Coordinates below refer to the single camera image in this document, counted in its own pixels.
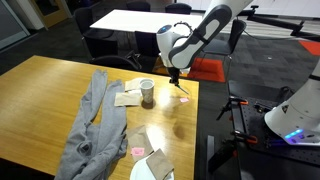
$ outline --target white table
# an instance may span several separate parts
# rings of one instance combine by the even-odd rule
[[[174,25],[180,21],[187,22],[194,29],[198,27],[201,20],[202,16],[199,15],[113,10],[90,27],[126,32],[157,33],[161,27]],[[187,27],[183,25],[180,27],[183,28],[183,32],[188,31]]]

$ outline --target white robot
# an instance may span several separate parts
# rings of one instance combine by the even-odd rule
[[[195,57],[229,21],[252,0],[213,0],[200,25],[190,35],[177,32],[175,25],[163,26],[157,42],[170,83],[179,87],[179,73],[190,68]],[[320,146],[320,61],[309,80],[288,101],[265,115],[268,127],[290,145]]]

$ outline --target paper cup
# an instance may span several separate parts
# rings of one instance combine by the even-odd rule
[[[142,79],[140,81],[140,89],[145,103],[153,101],[154,81],[152,79]]]

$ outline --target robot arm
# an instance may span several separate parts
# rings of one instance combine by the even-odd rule
[[[172,25],[157,32],[158,47],[164,66],[171,76],[170,83],[179,84],[181,69],[190,68],[200,51],[252,0],[213,0],[200,25],[189,36],[180,34]]]

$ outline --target gray towel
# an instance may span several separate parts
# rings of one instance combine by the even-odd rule
[[[106,89],[106,82],[106,72],[94,72],[80,101],[56,180],[106,179],[111,163],[125,154],[126,108],[114,106],[116,93],[124,92],[124,87],[121,81],[116,81]],[[101,123],[93,125],[102,100]]]

